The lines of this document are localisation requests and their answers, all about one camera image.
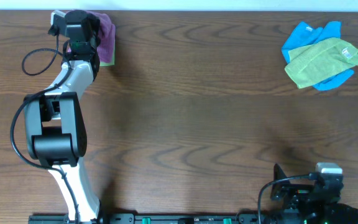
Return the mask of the purple cloth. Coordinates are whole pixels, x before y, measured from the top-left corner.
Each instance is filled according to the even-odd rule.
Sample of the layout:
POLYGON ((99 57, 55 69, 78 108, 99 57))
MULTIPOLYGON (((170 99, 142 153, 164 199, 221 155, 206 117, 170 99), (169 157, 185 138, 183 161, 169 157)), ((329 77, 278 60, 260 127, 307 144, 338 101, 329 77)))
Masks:
POLYGON ((115 52, 115 35, 116 26, 112 23, 111 18, 107 14, 98 12, 86 11, 88 14, 93 14, 100 20, 100 27, 98 31, 98 37, 101 43, 97 48, 100 61, 109 62, 112 57, 112 53, 115 52))

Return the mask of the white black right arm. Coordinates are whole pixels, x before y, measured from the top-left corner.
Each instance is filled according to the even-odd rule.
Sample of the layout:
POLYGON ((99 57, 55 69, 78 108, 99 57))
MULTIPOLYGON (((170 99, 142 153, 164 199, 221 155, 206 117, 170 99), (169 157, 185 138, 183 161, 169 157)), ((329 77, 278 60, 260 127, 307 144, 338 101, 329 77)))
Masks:
POLYGON ((273 181, 265 184, 258 196, 257 216, 262 224, 358 224, 358 209, 340 203, 343 170, 335 163, 319 162, 315 171, 288 177, 275 164, 273 181), (282 208, 262 217, 261 199, 272 188, 270 199, 282 201, 282 208))

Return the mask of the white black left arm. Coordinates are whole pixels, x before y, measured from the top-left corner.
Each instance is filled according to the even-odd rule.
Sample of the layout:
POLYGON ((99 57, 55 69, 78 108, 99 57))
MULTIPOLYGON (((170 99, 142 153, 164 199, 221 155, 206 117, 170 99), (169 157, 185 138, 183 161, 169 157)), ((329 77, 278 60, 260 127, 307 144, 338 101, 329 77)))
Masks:
POLYGON ((91 188, 80 99, 99 70, 98 44, 67 41, 61 71, 46 89, 25 98, 25 133, 33 166, 47 170, 67 204, 65 223, 102 223, 101 202, 91 188))

